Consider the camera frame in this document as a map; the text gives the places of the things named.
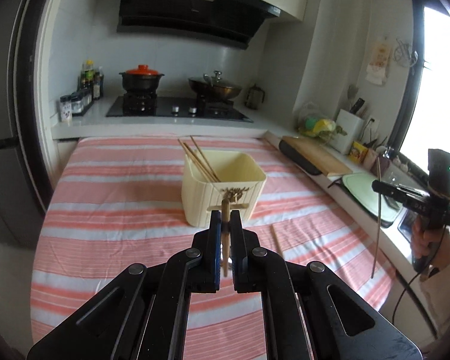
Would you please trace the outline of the right hand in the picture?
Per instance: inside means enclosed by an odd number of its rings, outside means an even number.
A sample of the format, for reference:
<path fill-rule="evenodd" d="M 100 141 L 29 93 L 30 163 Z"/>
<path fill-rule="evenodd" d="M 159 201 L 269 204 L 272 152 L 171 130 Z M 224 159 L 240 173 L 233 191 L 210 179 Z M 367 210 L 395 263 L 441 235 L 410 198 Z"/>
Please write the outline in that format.
<path fill-rule="evenodd" d="M 418 216 L 412 226 L 411 250 L 415 258 L 433 254 L 432 244 L 439 244 L 437 252 L 431 261 L 431 266 L 443 271 L 450 265 L 450 228 L 427 230 Z"/>

